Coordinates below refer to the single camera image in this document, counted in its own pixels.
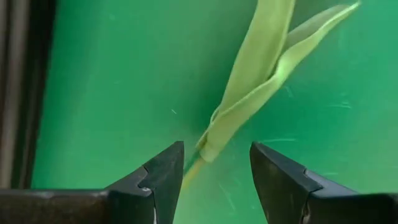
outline green surface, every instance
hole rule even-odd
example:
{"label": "green surface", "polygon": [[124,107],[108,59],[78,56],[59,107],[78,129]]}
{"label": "green surface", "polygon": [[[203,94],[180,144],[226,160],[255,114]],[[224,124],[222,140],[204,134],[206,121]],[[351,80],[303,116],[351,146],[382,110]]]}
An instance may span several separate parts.
{"label": "green surface", "polygon": [[[336,1],[298,0],[294,25]],[[100,188],[220,102],[255,0],[59,0],[36,188]],[[180,197],[178,223],[264,223],[249,166],[262,141],[361,192],[398,191],[396,0],[363,0]]]}

